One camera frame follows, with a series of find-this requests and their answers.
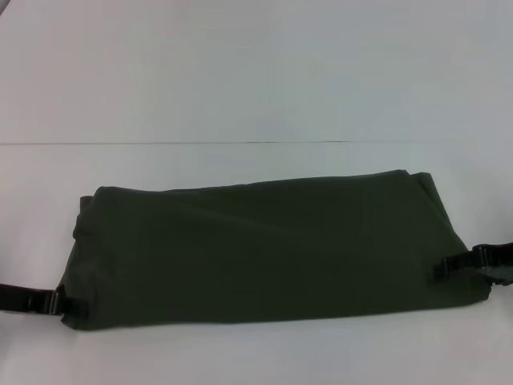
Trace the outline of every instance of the white surface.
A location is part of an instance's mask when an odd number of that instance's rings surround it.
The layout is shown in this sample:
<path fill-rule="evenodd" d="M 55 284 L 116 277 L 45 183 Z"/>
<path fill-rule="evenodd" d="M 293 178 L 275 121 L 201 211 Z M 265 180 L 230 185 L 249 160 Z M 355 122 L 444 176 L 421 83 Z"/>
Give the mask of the white surface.
<path fill-rule="evenodd" d="M 100 185 L 166 189 L 429 171 L 467 245 L 509 242 L 511 160 L 509 144 L 0 146 L 0 282 L 54 287 L 79 197 Z M 0 383 L 504 383 L 513 375 L 511 298 L 511 288 L 495 288 L 489 301 L 454 310 L 100 333 L 0 314 Z"/>
<path fill-rule="evenodd" d="M 0 142 L 513 139 L 510 0 L 16 0 Z"/>

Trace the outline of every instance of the green fabric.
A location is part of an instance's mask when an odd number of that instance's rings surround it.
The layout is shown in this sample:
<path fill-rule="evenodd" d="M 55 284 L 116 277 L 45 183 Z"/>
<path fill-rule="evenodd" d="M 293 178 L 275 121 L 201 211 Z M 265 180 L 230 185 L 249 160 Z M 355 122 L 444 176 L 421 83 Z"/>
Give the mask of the green fabric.
<path fill-rule="evenodd" d="M 62 285 L 78 330 L 267 322 L 464 306 L 480 275 L 434 282 L 467 251 L 429 174 L 282 180 L 84 200 Z"/>

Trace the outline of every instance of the olive green bag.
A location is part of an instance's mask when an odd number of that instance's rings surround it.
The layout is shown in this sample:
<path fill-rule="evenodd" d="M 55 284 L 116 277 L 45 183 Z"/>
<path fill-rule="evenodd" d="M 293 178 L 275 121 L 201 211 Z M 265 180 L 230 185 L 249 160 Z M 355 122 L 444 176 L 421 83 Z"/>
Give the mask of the olive green bag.
<path fill-rule="evenodd" d="M 61 289 L 77 330 L 273 322 L 464 306 L 478 274 L 435 282 L 467 251 L 429 174 L 281 180 L 84 197 Z"/>

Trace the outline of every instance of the folded fabric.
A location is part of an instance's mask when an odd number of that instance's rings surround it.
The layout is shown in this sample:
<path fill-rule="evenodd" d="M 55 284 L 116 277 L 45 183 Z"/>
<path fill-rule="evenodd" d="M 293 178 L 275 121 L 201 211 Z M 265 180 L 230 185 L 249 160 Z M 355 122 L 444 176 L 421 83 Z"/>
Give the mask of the folded fabric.
<path fill-rule="evenodd" d="M 84 197 L 61 285 L 77 330 L 275 322 L 464 306 L 479 274 L 433 279 L 467 251 L 429 174 L 280 180 Z"/>

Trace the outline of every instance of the white wall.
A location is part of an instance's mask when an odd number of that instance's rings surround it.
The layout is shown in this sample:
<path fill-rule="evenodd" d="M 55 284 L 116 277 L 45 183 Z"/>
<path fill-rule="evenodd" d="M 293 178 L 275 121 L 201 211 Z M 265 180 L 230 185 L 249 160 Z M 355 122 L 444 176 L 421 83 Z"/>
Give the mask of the white wall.
<path fill-rule="evenodd" d="M 510 8 L 13 1 L 0 18 L 0 282 L 55 287 L 79 197 L 100 185 L 406 168 L 433 174 L 467 245 L 513 241 Z M 356 142 L 207 143 L 249 140 Z M 500 287 L 453 310 L 99 333 L 0 313 L 0 384 L 503 383 L 511 298 Z"/>

